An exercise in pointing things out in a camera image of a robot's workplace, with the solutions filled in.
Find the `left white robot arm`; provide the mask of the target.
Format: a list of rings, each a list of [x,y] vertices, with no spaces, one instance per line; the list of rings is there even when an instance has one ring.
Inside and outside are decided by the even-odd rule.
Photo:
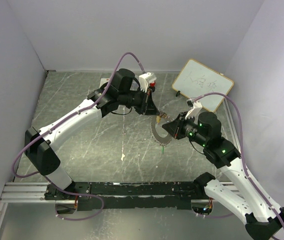
[[[90,93],[75,109],[54,123],[39,130],[25,132],[26,157],[37,171],[57,186],[57,193],[68,200],[75,194],[75,183],[62,168],[56,151],[71,136],[89,123],[114,114],[119,106],[134,109],[144,116],[157,116],[152,100],[156,76],[147,72],[139,77],[125,68],[116,71],[112,80]]]

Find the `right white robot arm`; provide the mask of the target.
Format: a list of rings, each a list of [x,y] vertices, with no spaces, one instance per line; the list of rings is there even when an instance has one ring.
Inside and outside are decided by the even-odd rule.
[[[203,154],[217,169],[226,175],[239,195],[223,187],[210,173],[206,172],[194,181],[194,194],[200,199],[207,196],[238,217],[254,240],[269,240],[284,229],[284,207],[276,203],[261,187],[256,178],[242,162],[239,150],[221,134],[221,122],[212,112],[202,112],[198,122],[186,118],[186,112],[162,125],[174,139],[188,138],[191,144],[203,147]]]

